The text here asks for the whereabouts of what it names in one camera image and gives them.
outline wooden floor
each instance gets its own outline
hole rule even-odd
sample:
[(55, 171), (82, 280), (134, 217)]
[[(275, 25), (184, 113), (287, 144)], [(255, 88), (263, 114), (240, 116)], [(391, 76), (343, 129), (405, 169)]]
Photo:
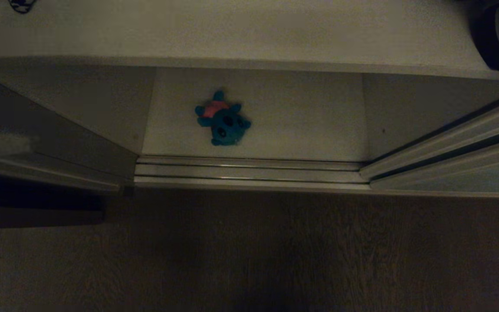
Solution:
[(499, 311), (499, 199), (137, 190), (107, 219), (0, 230), (0, 310)]

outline toy eye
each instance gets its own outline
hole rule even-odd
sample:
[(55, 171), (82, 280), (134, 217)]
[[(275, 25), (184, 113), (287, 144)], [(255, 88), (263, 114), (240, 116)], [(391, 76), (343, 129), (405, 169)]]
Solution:
[(218, 135), (222, 138), (226, 137), (226, 131), (224, 131), (223, 128), (218, 128), (217, 129)]
[(222, 122), (224, 122), (226, 124), (226, 126), (229, 126), (229, 127), (232, 127), (232, 125), (234, 124), (232, 117), (229, 117), (229, 116), (224, 116), (222, 118)]

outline laminate floor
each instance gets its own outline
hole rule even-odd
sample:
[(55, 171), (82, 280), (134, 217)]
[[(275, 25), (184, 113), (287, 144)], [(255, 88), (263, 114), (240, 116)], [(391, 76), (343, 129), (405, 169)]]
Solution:
[(499, 311), (499, 199), (136, 190), (0, 230), (0, 310)]

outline plush toy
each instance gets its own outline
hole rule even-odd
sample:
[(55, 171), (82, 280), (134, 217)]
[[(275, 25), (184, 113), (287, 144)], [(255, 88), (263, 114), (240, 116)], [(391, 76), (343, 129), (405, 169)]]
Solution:
[(206, 106), (196, 107), (198, 124), (211, 127), (214, 146), (229, 146), (237, 144), (251, 123), (237, 113), (242, 109), (240, 104), (231, 107), (224, 101), (224, 92), (216, 91), (213, 101)]

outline stuffed turtle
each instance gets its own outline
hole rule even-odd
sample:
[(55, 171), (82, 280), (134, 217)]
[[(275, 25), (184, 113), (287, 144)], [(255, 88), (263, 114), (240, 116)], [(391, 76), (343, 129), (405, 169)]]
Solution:
[(202, 127), (211, 127), (214, 146), (231, 146), (238, 144), (251, 122), (238, 113), (242, 109), (240, 104), (229, 106), (224, 101), (224, 92), (219, 90), (213, 95), (213, 100), (206, 106), (197, 106), (198, 124)]

